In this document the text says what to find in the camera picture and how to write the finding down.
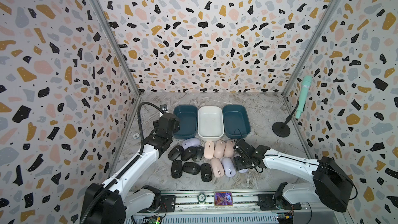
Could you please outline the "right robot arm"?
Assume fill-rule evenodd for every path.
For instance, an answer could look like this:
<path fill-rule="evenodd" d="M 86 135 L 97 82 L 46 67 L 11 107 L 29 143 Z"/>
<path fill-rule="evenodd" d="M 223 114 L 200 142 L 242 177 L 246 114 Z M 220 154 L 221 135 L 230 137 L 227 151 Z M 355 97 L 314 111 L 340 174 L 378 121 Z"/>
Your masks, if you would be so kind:
<path fill-rule="evenodd" d="M 263 207 L 291 210 L 304 202 L 322 203 L 333 211 L 344 213 L 349 201 L 354 199 L 351 193 L 357 192 L 353 181 L 332 158 L 300 158 L 263 145 L 254 148 L 244 139 L 237 140 L 233 148 L 238 154 L 234 158 L 238 170 L 273 169 L 304 180 L 300 184 L 281 183 Z"/>

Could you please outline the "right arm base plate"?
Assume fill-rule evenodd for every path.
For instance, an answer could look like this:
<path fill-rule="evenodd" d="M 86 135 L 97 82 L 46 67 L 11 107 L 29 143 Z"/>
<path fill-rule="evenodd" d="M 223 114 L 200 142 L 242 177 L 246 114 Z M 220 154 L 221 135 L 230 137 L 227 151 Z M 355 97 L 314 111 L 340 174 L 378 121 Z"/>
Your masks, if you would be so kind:
<path fill-rule="evenodd" d="M 274 194 L 259 194 L 258 203 L 262 211 L 281 210 L 281 211 L 292 211 L 301 210 L 302 206 L 300 203 L 291 204 L 285 198 L 280 195 L 275 196 Z"/>

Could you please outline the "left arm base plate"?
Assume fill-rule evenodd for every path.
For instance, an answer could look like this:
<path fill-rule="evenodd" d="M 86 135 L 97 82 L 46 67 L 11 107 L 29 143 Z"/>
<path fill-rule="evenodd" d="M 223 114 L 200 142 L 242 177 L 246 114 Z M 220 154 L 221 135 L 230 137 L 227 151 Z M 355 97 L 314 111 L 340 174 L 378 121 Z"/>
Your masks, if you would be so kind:
<path fill-rule="evenodd" d="M 160 195 L 155 197 L 155 202 L 150 208 L 143 209 L 139 213 L 143 214 L 157 214 L 157 213 L 173 213 L 176 207 L 176 196 Z"/>

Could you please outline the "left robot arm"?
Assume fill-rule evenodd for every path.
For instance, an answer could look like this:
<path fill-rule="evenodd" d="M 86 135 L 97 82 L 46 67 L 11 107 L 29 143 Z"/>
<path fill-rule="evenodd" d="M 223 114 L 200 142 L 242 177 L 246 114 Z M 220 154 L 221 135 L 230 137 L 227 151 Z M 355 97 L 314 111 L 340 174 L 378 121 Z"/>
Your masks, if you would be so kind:
<path fill-rule="evenodd" d="M 127 195 L 144 172 L 170 147 L 173 134 L 179 131 L 179 119 L 174 114 L 164 113 L 153 125 L 142 150 L 103 183 L 93 183 L 86 189 L 81 224 L 123 224 L 127 217 L 153 205 L 155 193 L 149 189 L 139 190 L 134 197 Z"/>

